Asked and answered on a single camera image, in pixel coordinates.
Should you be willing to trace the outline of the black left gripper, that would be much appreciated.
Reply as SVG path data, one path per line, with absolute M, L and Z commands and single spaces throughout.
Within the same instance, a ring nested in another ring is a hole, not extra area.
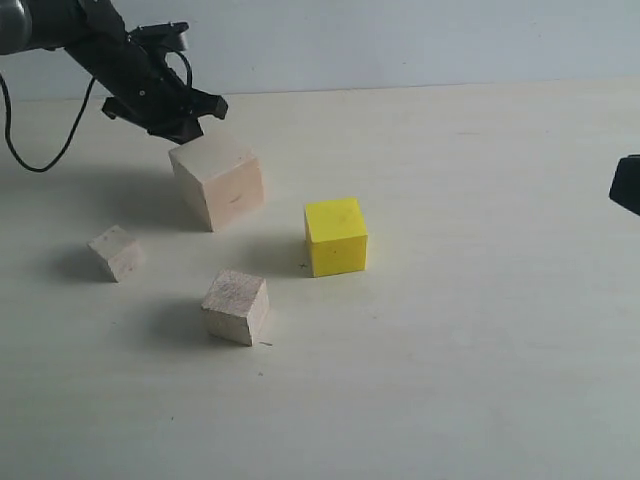
M 77 10 L 82 35 L 65 51 L 111 94 L 102 106 L 109 119 L 183 145 L 204 135 L 195 118 L 226 118 L 227 101 L 189 89 L 168 66 L 169 53 L 146 56 L 126 44 L 129 31 L 112 2 L 80 1 Z

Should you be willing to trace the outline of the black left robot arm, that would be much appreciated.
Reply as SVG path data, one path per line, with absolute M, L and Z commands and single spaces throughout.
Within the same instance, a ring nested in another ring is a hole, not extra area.
M 226 100 L 193 87 L 168 65 L 186 49 L 186 22 L 127 29 L 110 1 L 4 1 L 1 52 L 64 50 L 108 92 L 102 111 L 148 134 L 185 144 L 202 136 L 199 120 L 219 120 Z

